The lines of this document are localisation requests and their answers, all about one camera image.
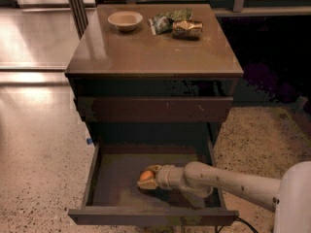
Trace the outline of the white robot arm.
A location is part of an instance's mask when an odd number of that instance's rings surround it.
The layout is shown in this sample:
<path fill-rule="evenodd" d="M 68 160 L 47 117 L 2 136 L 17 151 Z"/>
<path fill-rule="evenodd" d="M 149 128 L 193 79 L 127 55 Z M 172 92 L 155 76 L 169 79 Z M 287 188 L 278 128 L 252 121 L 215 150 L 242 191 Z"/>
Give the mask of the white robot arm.
<path fill-rule="evenodd" d="M 205 198 L 215 188 L 275 213 L 273 233 L 311 233 L 311 162 L 295 164 L 278 179 L 227 171 L 201 162 L 183 167 L 152 165 L 137 185 L 145 190 L 178 189 Z"/>

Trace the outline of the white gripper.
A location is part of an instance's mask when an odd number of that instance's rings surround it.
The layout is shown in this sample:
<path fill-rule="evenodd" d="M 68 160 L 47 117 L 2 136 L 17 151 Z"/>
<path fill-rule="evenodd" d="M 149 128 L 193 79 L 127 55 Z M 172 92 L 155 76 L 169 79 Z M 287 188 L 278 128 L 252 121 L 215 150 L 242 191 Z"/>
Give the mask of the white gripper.
<path fill-rule="evenodd" d="M 144 169 L 144 171 L 151 171 L 155 173 L 155 179 L 138 181 L 137 185 L 141 189 L 155 190 L 158 187 L 165 190 L 170 190 L 171 185 L 169 183 L 169 172 L 172 169 L 171 165 L 150 165 Z"/>

